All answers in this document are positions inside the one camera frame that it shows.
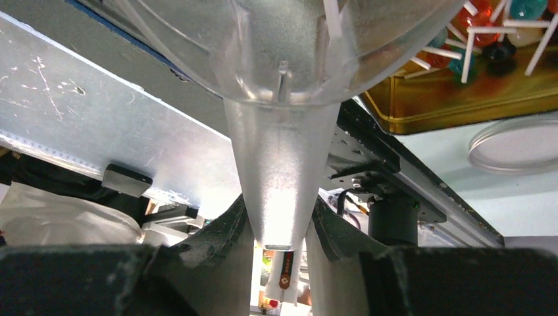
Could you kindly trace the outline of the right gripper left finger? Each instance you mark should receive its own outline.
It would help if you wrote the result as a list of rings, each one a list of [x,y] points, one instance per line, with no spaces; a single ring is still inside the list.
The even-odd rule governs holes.
[[[238,197],[172,246],[1,248],[2,315],[248,315],[254,236]]]

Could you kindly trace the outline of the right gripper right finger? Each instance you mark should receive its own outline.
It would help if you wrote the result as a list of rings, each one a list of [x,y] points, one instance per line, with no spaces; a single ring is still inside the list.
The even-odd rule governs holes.
[[[305,238],[314,315],[556,315],[557,256],[385,246],[321,198]]]

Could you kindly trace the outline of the gold tin with lollipops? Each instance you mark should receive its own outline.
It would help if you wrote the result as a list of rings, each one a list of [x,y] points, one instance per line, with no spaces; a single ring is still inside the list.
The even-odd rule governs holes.
[[[360,96],[386,132],[557,110],[557,2],[467,1],[405,66]]]

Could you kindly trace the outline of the clear plastic scoop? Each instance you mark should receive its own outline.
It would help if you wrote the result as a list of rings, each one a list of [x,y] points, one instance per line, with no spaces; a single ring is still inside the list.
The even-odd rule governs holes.
[[[343,101],[415,56],[462,1],[105,1],[224,102],[255,239],[297,249]]]

